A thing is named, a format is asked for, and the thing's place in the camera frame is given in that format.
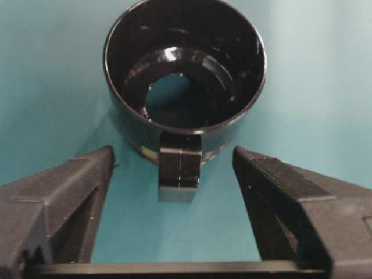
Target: cup rim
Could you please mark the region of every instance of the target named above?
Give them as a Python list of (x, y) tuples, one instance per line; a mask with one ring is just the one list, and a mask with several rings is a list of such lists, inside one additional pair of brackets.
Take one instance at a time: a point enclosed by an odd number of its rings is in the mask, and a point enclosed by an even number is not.
[(257, 36), (257, 38), (260, 42), (260, 45), (262, 47), (263, 63), (264, 63), (262, 79), (261, 79), (259, 88), (255, 92), (253, 98), (249, 101), (249, 103), (242, 110), (240, 110), (238, 113), (236, 113), (235, 115), (233, 115), (232, 117), (230, 117), (229, 119), (227, 119), (223, 122), (220, 122), (220, 123), (217, 123), (217, 124), (214, 124), (214, 125), (211, 125), (211, 126), (200, 127), (200, 128), (176, 128), (176, 127), (170, 127), (170, 126), (167, 126), (167, 125), (163, 125), (163, 124), (160, 124), (160, 123), (157, 123), (157, 122), (154, 122), (154, 121), (150, 121), (149, 119), (147, 119), (147, 118), (143, 117), (141, 114), (139, 114), (136, 110), (134, 110), (131, 106), (129, 106), (123, 100), (123, 98), (120, 96), (119, 92), (117, 91), (116, 87), (114, 86), (114, 84), (112, 82), (112, 79), (111, 79), (111, 76), (109, 74), (108, 60), (107, 60), (108, 46), (109, 46), (109, 43), (111, 41), (111, 37), (112, 37), (116, 27), (119, 25), (119, 23), (121, 22), (123, 17), (126, 14), (130, 13), (137, 6), (140, 6), (140, 5), (142, 5), (146, 2), (149, 2), (149, 1), (154, 1), (154, 0), (141, 0), (137, 3), (135, 3), (134, 5), (130, 6), (115, 21), (115, 23), (113, 24), (113, 26), (111, 27), (111, 29), (109, 31), (108, 36), (106, 37), (105, 46), (103, 48), (103, 69), (104, 69), (104, 72), (105, 72), (106, 81), (107, 81), (110, 89), (115, 94), (115, 97), (118, 98), (120, 103), (122, 105), (124, 105), (124, 108), (127, 109), (137, 120), (139, 120), (139, 121), (141, 121), (141, 122), (143, 122), (143, 123), (145, 123), (149, 126), (152, 126), (154, 128), (160, 129), (162, 131), (166, 131), (168, 133), (173, 133), (173, 134), (201, 135), (201, 134), (205, 134), (207, 132), (213, 131), (213, 130), (217, 130), (217, 129), (220, 129), (220, 128), (223, 128), (223, 127), (226, 127), (226, 126), (230, 126), (230, 125), (234, 124), (235, 122), (237, 122), (239, 119), (241, 119), (247, 113), (247, 111), (255, 104), (255, 102), (257, 101), (258, 97), (260, 96), (260, 94), (262, 92), (263, 86), (266, 82), (266, 76), (267, 76), (267, 55), (266, 55), (265, 45), (263, 43), (262, 37), (261, 37), (260, 33), (258, 32), (257, 28), (240, 11), (238, 11), (235, 7), (231, 6), (229, 3), (224, 2), (223, 0), (214, 0), (214, 1), (219, 2), (220, 4), (226, 6), (229, 9), (232, 9), (235, 13), (240, 15), (250, 25), (250, 27), (252, 28), (253, 32), (256, 34), (256, 36)]

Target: cup handle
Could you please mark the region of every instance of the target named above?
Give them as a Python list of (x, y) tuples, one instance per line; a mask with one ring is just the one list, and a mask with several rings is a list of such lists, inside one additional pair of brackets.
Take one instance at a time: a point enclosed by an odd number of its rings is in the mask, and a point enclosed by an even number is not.
[(159, 149), (159, 200), (191, 202), (200, 180), (201, 136), (163, 132)]

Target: black cup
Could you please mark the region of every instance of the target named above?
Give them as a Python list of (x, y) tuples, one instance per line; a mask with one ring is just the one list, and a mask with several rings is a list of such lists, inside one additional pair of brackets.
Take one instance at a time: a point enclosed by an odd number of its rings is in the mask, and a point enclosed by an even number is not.
[[(236, 135), (266, 78), (255, 27), (219, 0), (144, 0), (115, 22), (103, 62), (126, 140), (159, 164), (159, 199), (190, 201), (200, 165)], [(161, 78), (188, 86), (160, 106), (146, 99)]]

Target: blue table surface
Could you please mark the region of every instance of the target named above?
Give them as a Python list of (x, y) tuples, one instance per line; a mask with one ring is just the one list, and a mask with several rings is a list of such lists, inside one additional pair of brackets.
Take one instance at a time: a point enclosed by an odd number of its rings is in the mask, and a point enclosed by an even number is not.
[(0, 184), (114, 146), (93, 262), (259, 260), (237, 145), (371, 186), (372, 1), (229, 2), (263, 37), (267, 83), (234, 142), (203, 166), (194, 201), (177, 204), (158, 202), (157, 166), (108, 116), (103, 43), (134, 1), (0, 0)]

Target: teal background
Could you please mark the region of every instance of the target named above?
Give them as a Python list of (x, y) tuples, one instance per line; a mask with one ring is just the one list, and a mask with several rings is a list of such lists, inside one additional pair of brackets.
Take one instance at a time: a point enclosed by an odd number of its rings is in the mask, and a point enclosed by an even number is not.
[(372, 2), (229, 2), (263, 37), (267, 83), (185, 205), (157, 202), (157, 167), (108, 116), (103, 43), (134, 1), (0, 0), (0, 184), (113, 145), (119, 166), (93, 262), (258, 260), (231, 164), (236, 145), (371, 186)]

